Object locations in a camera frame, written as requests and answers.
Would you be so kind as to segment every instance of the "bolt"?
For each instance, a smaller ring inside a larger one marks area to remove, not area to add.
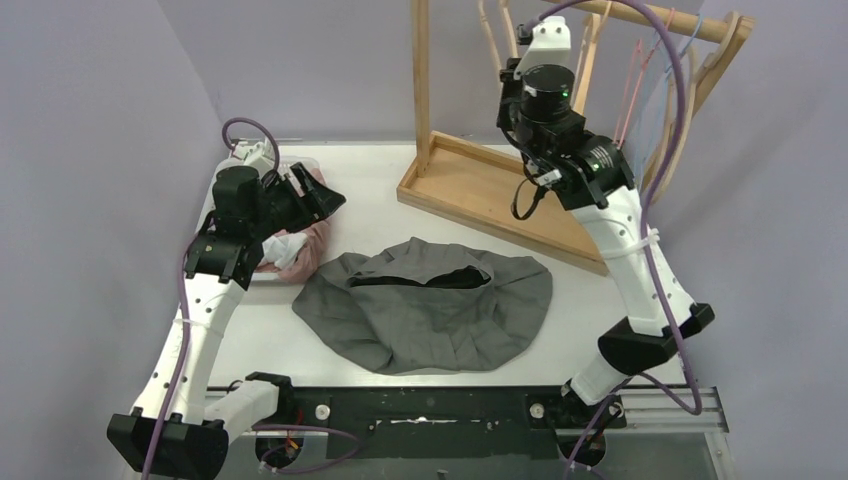
[[[326,420],[330,418],[330,407],[326,405],[318,405],[315,407],[315,418],[318,420]]]
[[[545,407],[541,403],[534,403],[530,406],[530,416],[539,420],[545,417]]]

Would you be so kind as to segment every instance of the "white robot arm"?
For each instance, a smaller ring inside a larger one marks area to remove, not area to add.
[[[186,255],[183,309],[174,320],[147,385],[128,415],[115,414],[107,437],[135,471],[142,471],[160,409],[151,472],[186,479],[214,478],[230,442],[258,421],[293,405],[288,377],[252,373],[237,390],[205,406],[206,387],[227,324],[263,257],[262,242],[278,232],[300,231],[332,215],[345,198],[319,183],[300,164],[280,176],[256,151],[244,162],[228,159],[216,171],[197,237]],[[294,186],[297,182],[302,193]],[[182,355],[188,322],[189,342]],[[171,376],[182,374],[171,386]]]
[[[585,118],[570,108],[574,74],[566,67],[571,37],[561,17],[548,17],[532,35],[521,59],[501,72],[503,91],[498,127],[522,154],[525,175],[536,186],[528,218],[548,192],[557,195],[601,252],[621,293],[626,317],[598,340],[598,352],[565,389],[585,406],[603,400],[630,376],[670,360],[677,345],[669,330],[644,249],[649,246],[684,338],[713,318],[709,305],[695,303],[674,277],[651,230],[642,238],[642,207],[633,173],[615,143],[585,129]]]

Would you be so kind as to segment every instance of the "gray wall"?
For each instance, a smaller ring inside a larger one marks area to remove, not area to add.
[[[252,116],[283,137],[414,138],[408,0],[159,3],[221,118]],[[695,12],[703,0],[652,3]],[[430,4],[433,128],[502,142],[494,127],[499,92],[476,0]],[[487,5],[503,39],[497,1]],[[513,21],[526,22],[549,6],[513,0]],[[585,15],[566,15],[574,64]],[[591,128],[611,133],[635,38],[648,41],[651,33],[615,20],[607,26],[586,113]],[[504,42],[500,52],[506,55]]]
[[[719,386],[740,478],[844,479],[848,2],[702,11],[731,8],[757,27],[653,218],[678,277],[715,306],[689,343],[701,383]]]
[[[0,478],[115,479],[223,149],[154,0],[0,2]]]

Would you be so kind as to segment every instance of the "white tabletop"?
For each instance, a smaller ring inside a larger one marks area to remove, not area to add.
[[[254,282],[227,327],[210,385],[228,385],[254,371],[288,375],[295,386],[561,385],[597,351],[598,337],[624,316],[611,278],[399,203],[395,188],[415,156],[414,145],[284,145],[281,150],[318,160],[328,185],[347,197],[331,219],[325,261],[344,252],[375,255],[413,236],[530,255],[553,274],[553,300],[530,347],[497,370],[388,376],[355,365],[321,342],[291,310],[301,286]],[[665,383],[684,382],[677,359],[652,373]]]

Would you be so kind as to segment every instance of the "wooden rack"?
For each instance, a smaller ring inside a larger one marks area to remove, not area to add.
[[[597,42],[607,17],[647,25],[636,10],[607,0],[590,0],[574,8],[589,12],[575,91],[575,110],[582,112],[589,92]],[[664,22],[672,12],[649,6]],[[411,0],[415,138],[417,155],[397,187],[398,201],[460,222],[599,274],[606,266],[588,233],[547,196],[526,221],[515,220],[510,203],[524,179],[520,159],[450,135],[431,131],[429,89],[429,0]],[[754,20],[731,12],[725,20],[675,12],[673,33],[718,44],[697,72],[694,112],[703,105],[718,80],[747,40]],[[532,189],[523,189],[519,204],[529,205]]]

